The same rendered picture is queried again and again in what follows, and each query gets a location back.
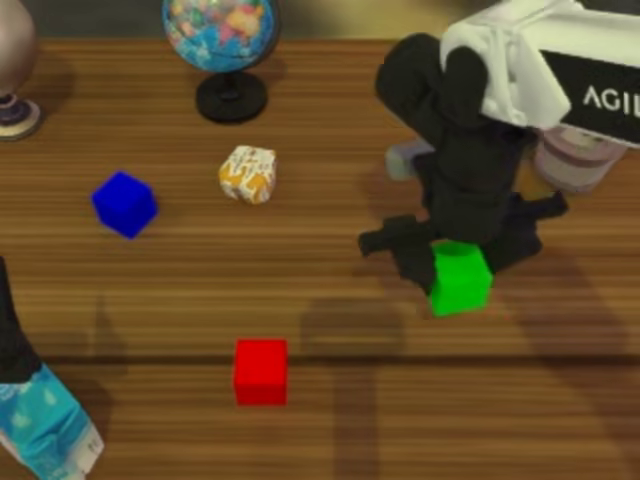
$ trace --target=black globe base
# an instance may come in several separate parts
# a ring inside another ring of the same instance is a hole
[[[267,106],[267,87],[247,72],[213,75],[196,91],[200,114],[216,123],[243,123],[254,119]]]

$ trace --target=globe stand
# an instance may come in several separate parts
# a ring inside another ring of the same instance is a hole
[[[242,123],[267,105],[267,87],[247,72],[221,73],[204,80],[196,91],[200,114],[216,123]]]
[[[42,112],[29,100],[10,94],[0,97],[0,141],[20,140],[40,126]]]

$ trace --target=light blue cloth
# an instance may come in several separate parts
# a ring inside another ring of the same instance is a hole
[[[40,480],[84,478],[72,457],[93,424],[46,365],[24,384],[0,384],[0,433]]]

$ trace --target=wood plank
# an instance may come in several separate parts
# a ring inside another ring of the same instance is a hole
[[[236,338],[286,337],[294,355],[625,355],[640,346],[639,156],[565,219],[539,258],[505,273],[489,307],[434,320],[389,257],[357,235],[419,211],[386,180],[412,137],[374,98],[387,42],[283,43],[258,71],[271,104],[240,127],[193,107],[203,74],[162,41],[48,41],[25,94],[49,112],[0,145],[0,252],[25,329],[47,356],[229,355]],[[272,201],[224,197],[238,144],[275,148]],[[156,189],[161,214],[133,242],[98,225],[89,195],[118,169]],[[523,169],[520,185],[546,187]]]
[[[228,366],[54,369],[105,434],[92,480],[640,475],[632,369],[294,367],[283,409],[236,408]]]

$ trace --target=green cube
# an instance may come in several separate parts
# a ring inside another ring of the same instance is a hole
[[[437,317],[484,308],[493,274],[477,245],[442,242],[433,246],[436,281],[431,309]]]

